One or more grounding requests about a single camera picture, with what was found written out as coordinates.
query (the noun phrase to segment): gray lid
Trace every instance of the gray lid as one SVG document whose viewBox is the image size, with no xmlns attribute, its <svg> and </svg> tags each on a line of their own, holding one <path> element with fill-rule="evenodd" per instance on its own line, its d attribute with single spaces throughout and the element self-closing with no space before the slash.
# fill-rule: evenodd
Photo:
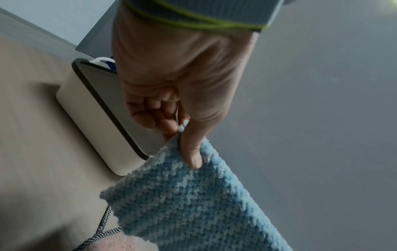
<svg viewBox="0 0 397 251">
<path fill-rule="evenodd" d="M 148 156 L 155 155 L 165 145 L 159 133 L 144 129 L 132 121 L 124 102 L 121 83 L 114 71 L 82 59 L 75 60 L 72 67 L 109 118 L 120 131 L 124 131 L 124 137 L 141 158 L 147 159 Z"/>
</svg>

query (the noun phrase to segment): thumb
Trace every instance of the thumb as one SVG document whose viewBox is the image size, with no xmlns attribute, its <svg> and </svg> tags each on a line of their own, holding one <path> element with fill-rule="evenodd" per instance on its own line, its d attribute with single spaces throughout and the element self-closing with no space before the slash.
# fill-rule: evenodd
<svg viewBox="0 0 397 251">
<path fill-rule="evenodd" d="M 212 128 L 208 122 L 199 122 L 191 118 L 182 132 L 180 149 L 182 157 L 191 168 L 198 169 L 203 164 L 200 146 Z"/>
</svg>

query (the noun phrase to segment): hand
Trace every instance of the hand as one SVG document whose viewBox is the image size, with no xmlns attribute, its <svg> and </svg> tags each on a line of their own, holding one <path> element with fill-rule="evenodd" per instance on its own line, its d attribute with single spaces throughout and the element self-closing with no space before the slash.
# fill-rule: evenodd
<svg viewBox="0 0 397 251">
<path fill-rule="evenodd" d="M 132 119 L 166 140 L 190 120 L 180 150 L 190 167 L 201 167 L 200 145 L 225 118 L 257 37 L 162 25 L 121 2 L 112 49 Z"/>
</svg>

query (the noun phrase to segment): white handle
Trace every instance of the white handle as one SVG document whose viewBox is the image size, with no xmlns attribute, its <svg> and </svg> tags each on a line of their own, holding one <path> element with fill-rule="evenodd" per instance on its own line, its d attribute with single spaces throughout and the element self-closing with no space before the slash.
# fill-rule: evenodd
<svg viewBox="0 0 397 251">
<path fill-rule="evenodd" d="M 111 58 L 108 58 L 108 57 L 97 57 L 96 59 L 91 60 L 90 63 L 93 63 L 93 64 L 97 65 L 101 61 L 111 62 L 113 64 L 115 63 L 114 59 L 111 59 Z"/>
</svg>

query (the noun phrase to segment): textured blue towel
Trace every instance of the textured blue towel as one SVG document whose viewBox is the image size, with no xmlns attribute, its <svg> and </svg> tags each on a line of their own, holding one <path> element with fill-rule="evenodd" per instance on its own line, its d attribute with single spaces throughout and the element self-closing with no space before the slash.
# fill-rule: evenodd
<svg viewBox="0 0 397 251">
<path fill-rule="evenodd" d="M 190 169 L 172 138 L 100 194 L 126 235 L 159 251 L 292 251 L 207 139 Z"/>
</svg>

